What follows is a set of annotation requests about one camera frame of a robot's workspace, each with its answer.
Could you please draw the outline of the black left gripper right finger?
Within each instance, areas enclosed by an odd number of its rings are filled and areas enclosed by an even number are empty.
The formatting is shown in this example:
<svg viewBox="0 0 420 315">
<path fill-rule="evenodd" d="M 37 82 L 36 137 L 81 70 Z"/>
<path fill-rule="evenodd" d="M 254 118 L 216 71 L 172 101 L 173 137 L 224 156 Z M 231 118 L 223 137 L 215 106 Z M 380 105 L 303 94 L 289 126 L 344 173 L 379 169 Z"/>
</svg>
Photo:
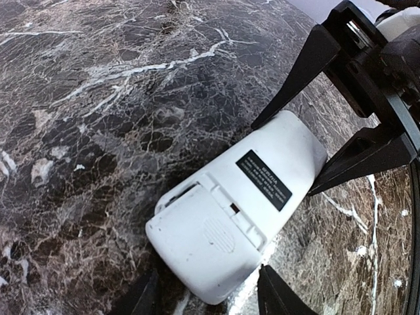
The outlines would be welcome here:
<svg viewBox="0 0 420 315">
<path fill-rule="evenodd" d="M 257 282 L 259 314 L 317 315 L 269 265 L 262 265 Z"/>
</svg>

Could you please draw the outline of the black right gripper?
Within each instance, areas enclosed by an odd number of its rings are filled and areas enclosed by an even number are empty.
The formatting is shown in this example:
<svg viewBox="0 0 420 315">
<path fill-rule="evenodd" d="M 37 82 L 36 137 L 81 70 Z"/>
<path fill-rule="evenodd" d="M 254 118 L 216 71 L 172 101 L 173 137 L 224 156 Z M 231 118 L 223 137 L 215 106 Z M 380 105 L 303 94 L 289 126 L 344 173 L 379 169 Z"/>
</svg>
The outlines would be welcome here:
<svg viewBox="0 0 420 315">
<path fill-rule="evenodd" d="M 351 1 L 315 25 L 281 89 L 251 124 L 272 119 L 324 72 L 362 118 L 376 115 L 322 168 L 308 195 L 380 173 L 419 156 L 419 25 L 388 41 Z"/>
</svg>

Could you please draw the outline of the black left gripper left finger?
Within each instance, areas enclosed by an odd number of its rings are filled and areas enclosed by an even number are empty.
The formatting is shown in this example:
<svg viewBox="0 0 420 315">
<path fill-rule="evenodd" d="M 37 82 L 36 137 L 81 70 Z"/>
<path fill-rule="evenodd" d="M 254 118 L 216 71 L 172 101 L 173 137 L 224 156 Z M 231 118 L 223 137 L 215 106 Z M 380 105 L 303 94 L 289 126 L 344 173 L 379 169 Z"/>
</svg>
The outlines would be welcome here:
<svg viewBox="0 0 420 315">
<path fill-rule="evenodd" d="M 130 288 L 125 314 L 160 314 L 160 284 L 155 268 L 145 272 Z"/>
</svg>

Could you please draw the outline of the white battery cover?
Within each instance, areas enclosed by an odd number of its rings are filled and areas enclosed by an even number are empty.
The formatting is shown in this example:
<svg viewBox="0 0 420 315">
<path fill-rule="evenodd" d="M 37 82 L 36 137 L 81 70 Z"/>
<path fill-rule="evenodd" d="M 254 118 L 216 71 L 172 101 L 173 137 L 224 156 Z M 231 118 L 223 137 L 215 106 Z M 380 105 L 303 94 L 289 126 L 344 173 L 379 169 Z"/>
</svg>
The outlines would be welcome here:
<svg viewBox="0 0 420 315">
<path fill-rule="evenodd" d="M 223 302 L 262 258 L 200 185 L 155 214 L 146 223 L 146 235 L 175 276 L 209 305 Z"/>
</svg>

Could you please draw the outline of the white and red remote control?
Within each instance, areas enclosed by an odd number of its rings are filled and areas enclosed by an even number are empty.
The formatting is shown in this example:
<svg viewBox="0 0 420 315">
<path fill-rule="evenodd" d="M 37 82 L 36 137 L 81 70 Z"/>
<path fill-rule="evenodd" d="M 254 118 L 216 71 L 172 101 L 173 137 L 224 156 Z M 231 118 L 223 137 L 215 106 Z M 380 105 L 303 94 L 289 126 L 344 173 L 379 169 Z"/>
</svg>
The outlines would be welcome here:
<svg viewBox="0 0 420 315">
<path fill-rule="evenodd" d="M 310 129 L 288 110 L 210 161 L 160 197 L 155 212 L 201 186 L 260 252 L 305 198 L 327 160 Z"/>
</svg>

